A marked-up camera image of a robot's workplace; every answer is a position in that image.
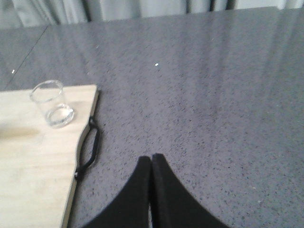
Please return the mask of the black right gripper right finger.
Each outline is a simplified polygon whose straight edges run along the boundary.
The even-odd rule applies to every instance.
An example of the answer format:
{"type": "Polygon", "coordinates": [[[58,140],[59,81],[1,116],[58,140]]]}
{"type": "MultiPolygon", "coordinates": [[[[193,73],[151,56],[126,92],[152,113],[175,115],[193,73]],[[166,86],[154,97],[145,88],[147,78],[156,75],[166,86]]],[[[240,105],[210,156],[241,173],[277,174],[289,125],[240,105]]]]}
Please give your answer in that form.
{"type": "Polygon", "coordinates": [[[152,225],[154,228],[226,228],[186,190],[165,156],[152,156],[152,225]]]}

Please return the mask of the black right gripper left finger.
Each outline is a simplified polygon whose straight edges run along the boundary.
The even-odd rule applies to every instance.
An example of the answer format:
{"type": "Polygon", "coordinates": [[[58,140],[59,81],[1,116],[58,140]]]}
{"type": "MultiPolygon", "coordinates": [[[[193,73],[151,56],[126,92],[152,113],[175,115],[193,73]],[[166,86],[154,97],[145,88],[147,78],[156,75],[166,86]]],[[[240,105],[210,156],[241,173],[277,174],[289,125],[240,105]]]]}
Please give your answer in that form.
{"type": "Polygon", "coordinates": [[[141,156],[119,194],[85,228],[147,228],[151,159],[141,156]]]}

